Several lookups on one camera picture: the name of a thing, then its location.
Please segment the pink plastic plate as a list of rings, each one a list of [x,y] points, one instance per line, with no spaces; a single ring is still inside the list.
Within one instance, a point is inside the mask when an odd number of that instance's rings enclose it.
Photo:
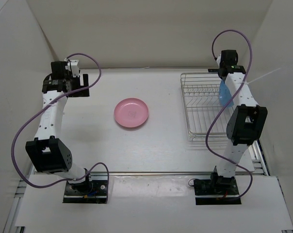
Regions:
[[[115,121],[124,128],[140,127],[146,122],[148,116],[148,106],[137,98],[121,100],[114,109]]]

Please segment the blue plastic plate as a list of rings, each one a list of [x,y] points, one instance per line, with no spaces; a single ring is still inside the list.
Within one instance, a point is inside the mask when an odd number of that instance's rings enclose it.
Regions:
[[[225,82],[222,80],[219,86],[219,101],[222,106],[225,106],[227,102],[231,99],[231,93],[226,86]]]

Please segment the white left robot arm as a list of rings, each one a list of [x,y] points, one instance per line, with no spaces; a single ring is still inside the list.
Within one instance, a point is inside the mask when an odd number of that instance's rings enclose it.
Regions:
[[[43,80],[43,106],[48,109],[41,115],[38,130],[32,141],[26,143],[26,152],[35,169],[45,174],[55,174],[64,179],[72,189],[88,194],[93,182],[87,170],[73,163],[72,153],[60,140],[64,108],[68,97],[57,99],[64,93],[89,85],[88,75],[80,74],[78,60],[51,62],[52,73]]]

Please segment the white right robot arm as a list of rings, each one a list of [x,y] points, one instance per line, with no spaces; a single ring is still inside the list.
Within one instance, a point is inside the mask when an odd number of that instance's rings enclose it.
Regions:
[[[234,186],[235,171],[244,152],[261,136],[267,108],[259,106],[248,85],[245,84],[245,68],[237,65],[236,50],[223,50],[217,58],[218,76],[234,99],[233,113],[227,123],[228,143],[224,152],[225,160],[215,167],[209,182],[210,190],[220,194]]]

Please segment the white zip tie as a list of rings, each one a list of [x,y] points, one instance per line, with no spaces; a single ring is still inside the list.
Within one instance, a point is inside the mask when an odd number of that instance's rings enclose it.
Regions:
[[[258,80],[260,80],[260,79],[262,79],[262,78],[264,78],[264,77],[266,77],[266,76],[268,76],[268,75],[270,75],[270,74],[272,74],[272,73],[274,73],[274,72],[276,72],[276,71],[279,71],[279,70],[281,70],[280,67],[277,68],[277,69],[274,69],[274,70],[272,70],[272,71],[270,71],[270,72],[268,72],[268,73],[265,73],[264,75],[262,75],[262,76],[260,76],[260,77],[257,77],[257,78],[255,78],[255,79],[249,81],[249,82],[247,82],[247,81],[243,81],[243,83],[244,83],[245,85],[249,85],[250,83],[253,83],[253,82],[255,82],[255,81],[258,81]]]

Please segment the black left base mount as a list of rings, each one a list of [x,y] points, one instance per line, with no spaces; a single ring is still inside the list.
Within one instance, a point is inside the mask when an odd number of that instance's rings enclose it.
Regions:
[[[66,183],[63,203],[76,204],[107,204],[108,181],[92,180],[87,189],[77,189],[74,185]]]

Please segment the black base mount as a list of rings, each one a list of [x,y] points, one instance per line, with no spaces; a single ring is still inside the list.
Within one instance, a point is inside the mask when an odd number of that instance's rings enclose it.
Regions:
[[[76,204],[107,204],[108,181],[92,180],[87,189],[77,189],[74,185],[66,183],[63,203]]]
[[[188,186],[194,189],[197,206],[242,204],[236,180],[228,187],[220,187],[213,185],[211,179],[190,179]]]

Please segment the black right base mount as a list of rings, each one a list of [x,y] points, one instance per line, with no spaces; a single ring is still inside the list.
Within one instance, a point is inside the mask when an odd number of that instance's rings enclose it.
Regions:
[[[190,179],[188,186],[194,189],[197,206],[242,204],[236,180],[228,187],[220,187],[213,185],[211,179]]]

